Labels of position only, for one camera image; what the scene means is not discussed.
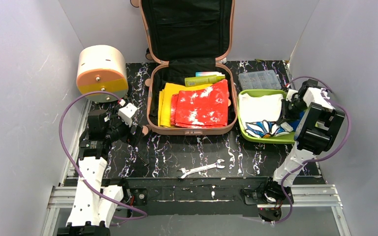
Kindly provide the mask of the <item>blue cloth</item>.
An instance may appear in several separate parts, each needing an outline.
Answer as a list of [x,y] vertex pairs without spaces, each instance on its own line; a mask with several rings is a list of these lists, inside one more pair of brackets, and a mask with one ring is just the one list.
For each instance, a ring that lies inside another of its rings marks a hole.
[[296,130],[300,129],[303,124],[302,124],[302,119],[305,115],[305,111],[302,111],[300,114],[299,114],[299,119],[298,120],[295,120],[295,121],[290,121],[289,122],[289,125],[292,127],[293,129],[293,132],[295,132]]

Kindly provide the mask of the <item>red snack packet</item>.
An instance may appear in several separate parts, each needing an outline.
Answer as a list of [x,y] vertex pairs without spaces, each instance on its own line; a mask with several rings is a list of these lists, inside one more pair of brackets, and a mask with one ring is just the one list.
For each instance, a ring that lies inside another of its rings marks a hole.
[[228,125],[227,80],[181,90],[171,97],[170,123],[180,128],[222,128]]

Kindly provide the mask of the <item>pink hard-shell suitcase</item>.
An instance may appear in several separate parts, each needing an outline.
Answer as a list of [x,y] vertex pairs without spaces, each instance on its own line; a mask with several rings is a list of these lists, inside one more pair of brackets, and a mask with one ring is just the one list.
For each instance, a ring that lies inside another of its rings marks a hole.
[[[223,64],[232,46],[235,2],[232,0],[141,0],[138,3],[148,50],[157,63],[149,79],[148,128],[161,135],[222,135],[237,120],[237,91],[231,70]],[[222,72],[228,83],[228,124],[217,128],[158,125],[159,93],[166,83],[184,84],[196,72]]]

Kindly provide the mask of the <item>white printed garment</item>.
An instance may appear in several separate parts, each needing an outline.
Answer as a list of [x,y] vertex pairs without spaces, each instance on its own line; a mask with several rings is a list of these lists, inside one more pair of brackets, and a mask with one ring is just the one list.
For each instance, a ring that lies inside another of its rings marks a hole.
[[273,138],[294,131],[284,122],[277,124],[282,111],[282,94],[252,97],[247,93],[239,95],[239,121],[241,130],[254,138]]

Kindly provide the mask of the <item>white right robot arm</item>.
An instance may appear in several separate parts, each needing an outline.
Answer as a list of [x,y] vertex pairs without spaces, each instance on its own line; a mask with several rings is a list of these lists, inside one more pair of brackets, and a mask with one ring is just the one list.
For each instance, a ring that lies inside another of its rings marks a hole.
[[330,102],[328,85],[314,77],[306,77],[298,90],[289,89],[277,124],[298,121],[294,145],[285,161],[273,174],[272,181],[283,188],[291,187],[300,171],[318,156],[328,152],[348,119],[344,108]]

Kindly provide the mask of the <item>cream cylindrical drum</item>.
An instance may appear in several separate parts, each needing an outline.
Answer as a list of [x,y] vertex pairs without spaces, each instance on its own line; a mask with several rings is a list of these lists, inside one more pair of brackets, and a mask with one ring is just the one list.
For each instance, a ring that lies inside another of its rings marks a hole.
[[128,82],[123,54],[109,45],[83,49],[79,55],[76,85],[81,94],[107,91],[124,98]]

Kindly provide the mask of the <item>green plastic tray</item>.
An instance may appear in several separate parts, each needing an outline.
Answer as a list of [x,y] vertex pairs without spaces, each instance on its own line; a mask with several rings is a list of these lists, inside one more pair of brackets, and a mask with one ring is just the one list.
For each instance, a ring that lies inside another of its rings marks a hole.
[[[243,90],[239,93],[240,94],[244,94],[244,93],[247,93],[248,95],[252,96],[252,97],[261,97],[261,96],[265,96],[265,95],[273,95],[273,94],[282,94],[283,95],[283,99],[286,97],[286,92],[285,91],[282,91],[282,90],[274,90],[274,89],[247,89],[247,90]],[[247,134],[241,130],[241,122],[239,121],[239,110],[237,112],[237,116],[238,116],[238,123],[239,123],[239,127],[240,127],[240,132],[243,136],[243,138],[249,142],[254,142],[254,143],[266,143],[266,144],[293,144],[294,143],[294,132],[291,132],[287,135],[282,135],[282,136],[278,136],[278,137],[273,137],[273,138],[268,138],[268,139],[264,139],[264,138],[254,138],[254,137],[250,137],[250,136],[247,136]]]

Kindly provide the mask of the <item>yellow snack packet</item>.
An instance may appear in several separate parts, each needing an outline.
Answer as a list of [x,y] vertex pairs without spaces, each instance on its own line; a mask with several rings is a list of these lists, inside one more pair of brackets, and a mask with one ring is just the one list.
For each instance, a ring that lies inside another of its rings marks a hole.
[[185,87],[183,85],[173,84],[173,83],[166,83],[164,89],[159,94],[159,102],[158,102],[158,125],[160,127],[168,127],[172,128],[173,125],[171,124],[171,101],[172,96],[178,94],[180,91],[193,91],[193,90],[200,90],[205,89],[212,84],[205,84],[193,87]]

